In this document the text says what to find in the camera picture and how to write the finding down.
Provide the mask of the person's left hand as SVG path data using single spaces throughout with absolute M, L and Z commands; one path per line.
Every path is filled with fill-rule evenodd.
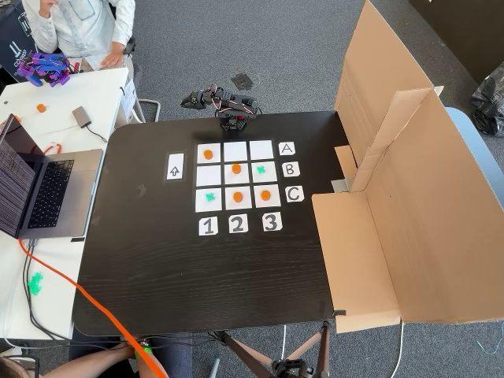
M 124 54 L 124 45 L 122 43 L 112 41 L 109 52 L 101 61 L 101 67 L 107 68 L 118 65 Z

